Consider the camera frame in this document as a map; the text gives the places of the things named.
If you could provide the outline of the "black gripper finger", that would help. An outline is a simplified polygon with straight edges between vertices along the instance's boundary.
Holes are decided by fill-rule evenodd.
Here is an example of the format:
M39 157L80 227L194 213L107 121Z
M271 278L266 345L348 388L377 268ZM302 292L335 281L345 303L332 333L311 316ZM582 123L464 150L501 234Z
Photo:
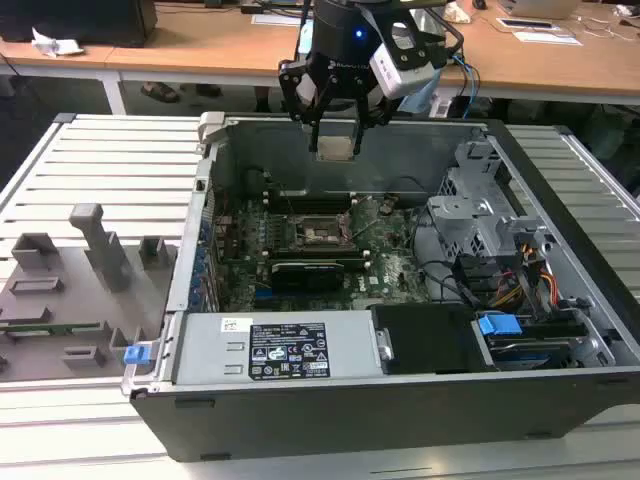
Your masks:
M278 80L290 118L311 127L309 151L318 151L320 122L334 99L334 75L324 60L282 60Z
M381 91L374 77L355 77L351 81L350 95L355 101L356 123L352 135L352 153L358 155L367 129L387 125L392 116L392 101L384 94L375 96L373 107L369 106L369 95Z

